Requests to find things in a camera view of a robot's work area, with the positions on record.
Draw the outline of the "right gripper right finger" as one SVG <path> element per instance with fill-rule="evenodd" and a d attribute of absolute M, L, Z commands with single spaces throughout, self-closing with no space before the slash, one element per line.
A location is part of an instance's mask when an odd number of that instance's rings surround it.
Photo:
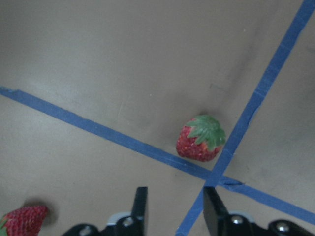
<path fill-rule="evenodd" d="M 203 216 L 211 236 L 227 235 L 229 213 L 214 187 L 203 188 Z"/>

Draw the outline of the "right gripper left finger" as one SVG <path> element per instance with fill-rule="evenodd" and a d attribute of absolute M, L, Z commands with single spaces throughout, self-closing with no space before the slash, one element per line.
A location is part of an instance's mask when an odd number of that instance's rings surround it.
<path fill-rule="evenodd" d="M 148 221 L 148 187 L 138 187 L 131 210 L 132 226 L 137 230 L 137 236 L 147 235 Z"/>

